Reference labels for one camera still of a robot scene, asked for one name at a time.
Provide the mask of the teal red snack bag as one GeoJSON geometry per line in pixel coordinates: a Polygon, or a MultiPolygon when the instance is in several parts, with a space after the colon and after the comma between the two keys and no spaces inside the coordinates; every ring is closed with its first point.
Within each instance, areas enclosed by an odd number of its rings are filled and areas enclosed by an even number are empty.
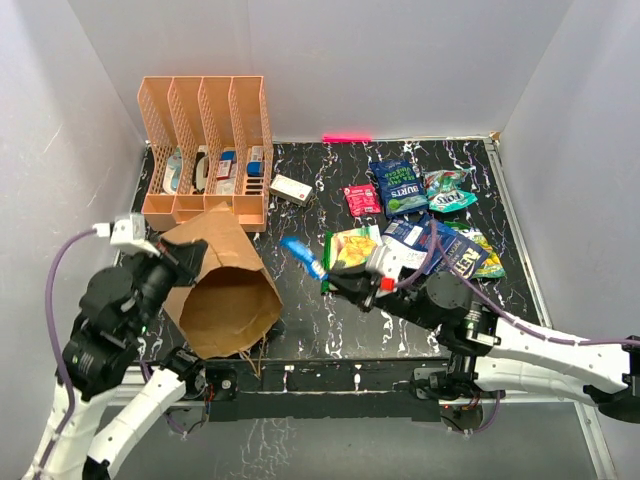
{"type": "Polygon", "coordinates": [[[461,190],[460,184],[470,175],[470,169],[437,170],[424,176],[428,208],[437,213],[462,210],[477,202],[474,193],[461,190]]]}

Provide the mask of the blue Kettle chips bag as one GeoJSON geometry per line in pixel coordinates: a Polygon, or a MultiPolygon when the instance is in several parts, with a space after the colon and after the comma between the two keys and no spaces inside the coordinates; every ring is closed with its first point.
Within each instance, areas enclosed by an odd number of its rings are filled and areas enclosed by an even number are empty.
{"type": "Polygon", "coordinates": [[[464,278],[470,279],[475,270],[487,258],[487,253],[481,246],[444,223],[437,221],[436,227],[437,238],[442,245],[446,258],[453,264],[458,273],[464,278]]]}

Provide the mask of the blue Burts chilli chips bag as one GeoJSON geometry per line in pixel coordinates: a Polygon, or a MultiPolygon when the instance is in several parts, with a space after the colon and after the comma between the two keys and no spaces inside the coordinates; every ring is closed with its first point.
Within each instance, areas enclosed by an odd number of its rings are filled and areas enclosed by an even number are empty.
{"type": "Polygon", "coordinates": [[[430,220],[424,215],[419,221],[392,220],[381,235],[382,244],[399,257],[403,266],[417,270],[430,247],[430,220]]]}

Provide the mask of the green white crisps bag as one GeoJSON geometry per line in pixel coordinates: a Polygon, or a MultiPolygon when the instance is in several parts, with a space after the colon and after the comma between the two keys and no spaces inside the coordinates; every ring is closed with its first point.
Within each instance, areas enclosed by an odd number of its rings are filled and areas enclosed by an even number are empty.
{"type": "Polygon", "coordinates": [[[326,231],[321,264],[326,271],[365,264],[375,246],[381,244],[377,225],[340,232],[326,231]]]}

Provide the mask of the brown paper bag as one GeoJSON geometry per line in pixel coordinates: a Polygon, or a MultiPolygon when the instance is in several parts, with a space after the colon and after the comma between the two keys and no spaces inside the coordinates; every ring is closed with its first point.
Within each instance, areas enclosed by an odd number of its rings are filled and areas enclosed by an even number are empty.
{"type": "Polygon", "coordinates": [[[201,358],[247,351],[280,317],[274,281],[236,216],[224,205],[165,232],[172,243],[208,244],[193,287],[172,289],[164,310],[201,358]]]}

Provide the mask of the red snack packet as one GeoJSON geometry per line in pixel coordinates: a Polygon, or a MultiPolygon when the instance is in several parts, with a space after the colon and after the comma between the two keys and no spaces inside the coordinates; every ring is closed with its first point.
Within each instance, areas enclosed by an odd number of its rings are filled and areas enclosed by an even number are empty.
{"type": "Polygon", "coordinates": [[[381,212],[376,188],[372,184],[344,187],[343,193],[353,217],[375,215],[381,212]]]}

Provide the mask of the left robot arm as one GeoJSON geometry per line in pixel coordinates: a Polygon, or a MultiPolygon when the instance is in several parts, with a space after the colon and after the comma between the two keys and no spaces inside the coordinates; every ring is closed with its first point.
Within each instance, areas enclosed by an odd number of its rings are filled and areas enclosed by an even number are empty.
{"type": "Polygon", "coordinates": [[[28,479],[112,479],[153,424],[183,397],[206,387],[204,363],[174,348],[105,428],[104,411],[138,356],[138,339],[176,287],[195,285],[208,244],[135,241],[118,266],[95,273],[79,302],[68,342],[53,319],[53,279],[45,290],[47,328],[57,369],[54,401],[28,479]]]}

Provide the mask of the blue white snack bar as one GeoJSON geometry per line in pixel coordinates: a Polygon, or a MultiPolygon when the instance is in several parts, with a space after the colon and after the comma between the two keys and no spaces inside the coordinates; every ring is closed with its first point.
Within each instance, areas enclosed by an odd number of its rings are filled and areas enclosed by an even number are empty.
{"type": "Polygon", "coordinates": [[[289,251],[299,261],[307,273],[315,280],[325,281],[328,278],[326,270],[316,258],[311,249],[295,237],[284,237],[280,245],[289,251]]]}

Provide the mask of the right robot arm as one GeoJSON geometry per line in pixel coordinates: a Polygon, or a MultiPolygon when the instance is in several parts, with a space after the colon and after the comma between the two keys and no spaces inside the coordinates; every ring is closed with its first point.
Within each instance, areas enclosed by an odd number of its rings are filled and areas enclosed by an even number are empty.
{"type": "Polygon", "coordinates": [[[361,311],[374,308],[434,329],[452,354],[448,370],[418,383],[436,399],[518,390],[592,405],[612,419],[639,421],[639,339],[591,340],[501,313],[450,272],[418,286],[362,267],[327,276],[337,295],[361,311]]]}

